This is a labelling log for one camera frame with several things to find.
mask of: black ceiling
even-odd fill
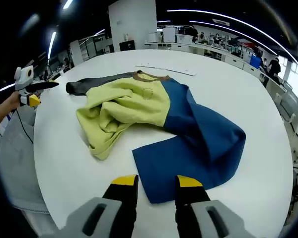
[[[90,36],[104,28],[110,29],[108,5],[116,0],[73,0],[71,6],[63,10],[65,1],[0,1],[0,64],[6,62],[8,57],[10,66],[24,65],[41,53],[47,52],[52,32],[55,30],[57,37],[52,55],[66,49],[74,40]],[[281,1],[269,3],[273,10],[282,14],[298,37],[298,0],[292,1],[292,4],[286,2],[284,6]],[[198,9],[229,15],[263,30],[286,48],[295,48],[294,42],[285,35],[285,31],[278,25],[262,0],[156,0],[157,20],[171,20],[173,24],[188,24],[188,20],[212,23],[214,16],[209,14],[166,12],[168,9]],[[37,14],[39,20],[22,34],[20,29],[33,14]],[[222,20],[229,21],[232,29],[266,45],[276,45],[241,23],[225,18]]]

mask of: gray cloth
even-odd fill
[[[105,83],[115,81],[120,78],[130,78],[133,76],[133,72],[121,73],[113,76],[107,76],[103,78],[84,78],[75,83],[67,83],[66,91],[69,94],[76,96],[85,95],[90,88],[101,86]]]
[[[32,116],[21,111],[23,110],[20,109],[22,121],[26,118],[27,122],[31,121]],[[23,126],[33,140],[34,127],[25,121]],[[13,114],[0,142],[0,178],[14,207],[24,211],[48,213],[36,176],[33,144],[24,133],[17,113]]]

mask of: round white table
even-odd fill
[[[136,67],[154,63],[172,70]],[[174,135],[149,125],[127,129],[109,157],[92,157],[76,118],[86,96],[69,95],[67,82],[143,70],[169,75],[190,87],[198,104],[222,114],[246,133],[246,143],[235,175],[207,191],[238,214],[257,237],[274,238],[281,231],[291,199],[292,155],[283,121],[268,92],[251,74],[215,59],[166,50],[136,50],[95,57],[57,79],[58,87],[41,95],[34,128],[35,168],[47,208],[59,228],[68,215],[93,197],[102,197],[119,176],[137,174],[132,150]],[[134,238],[178,237],[174,201],[152,205],[139,184]]]

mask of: fluorescent light strip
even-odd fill
[[[162,22],[171,22],[170,20],[168,21],[157,21],[157,23],[162,23]]]
[[[5,89],[7,89],[7,88],[13,87],[14,85],[15,85],[15,83],[10,84],[10,85],[8,85],[8,86],[5,86],[4,88],[1,88],[1,89],[0,89],[0,92],[2,92],[3,90],[5,90]]]
[[[231,16],[226,16],[223,14],[219,14],[216,12],[211,12],[211,11],[201,11],[201,10],[188,10],[188,9],[178,9],[178,10],[168,10],[168,12],[173,12],[173,11],[191,11],[191,12],[200,12],[200,13],[206,13],[206,14],[212,14],[212,15],[216,15],[216,16],[221,16],[221,17],[226,17],[228,19],[234,20],[234,21],[238,21],[244,25],[247,25],[253,29],[255,29],[256,31],[259,31],[260,33],[262,33],[263,35],[267,36],[269,39],[271,39],[273,42],[275,42],[277,45],[279,45],[297,64],[298,61],[295,59],[295,57],[285,48],[283,47],[278,41],[276,41],[273,37],[271,37],[270,35],[268,35],[267,33],[263,32],[262,30],[256,28],[255,26],[252,26],[251,24],[248,24],[247,22],[241,21],[239,19],[236,19],[234,17]]]
[[[97,32],[94,36],[99,35],[100,33],[102,33],[105,29],[102,29],[101,31]]]
[[[253,40],[253,41],[256,41],[258,44],[261,44],[263,47],[265,47],[266,49],[270,50],[273,54],[278,55],[275,51],[273,51],[273,50],[272,50],[271,48],[269,48],[268,46],[264,45],[263,43],[261,43],[261,42],[255,40],[254,38],[252,38],[252,37],[250,37],[250,36],[248,36],[248,35],[245,35],[244,33],[241,33],[241,32],[239,32],[239,31],[235,31],[235,30],[230,29],[230,28],[225,27],[225,26],[220,26],[220,25],[216,25],[216,24],[212,24],[212,23],[207,23],[207,22],[201,22],[201,21],[189,21],[189,22],[200,23],[200,24],[207,24],[207,25],[211,25],[211,26],[217,26],[217,27],[221,27],[221,28],[224,28],[224,29],[227,29],[227,30],[236,32],[236,33],[238,33],[238,34],[240,34],[240,35],[243,35],[243,36],[248,37],[249,39],[251,39],[251,40]]]
[[[69,8],[69,6],[71,5],[72,1],[73,1],[73,0],[68,0],[68,1],[66,2],[66,4],[63,6],[63,9],[67,9],[67,8]]]
[[[53,42],[56,36],[56,31],[53,32],[52,37],[51,37],[51,42],[50,42],[50,47],[49,47],[49,54],[48,54],[48,60],[50,59],[51,56],[51,50],[52,50],[52,46],[53,46]]]

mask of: office chair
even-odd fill
[[[287,123],[292,123],[298,110],[297,96],[292,91],[287,91],[283,96],[276,93],[274,102],[282,119]]]

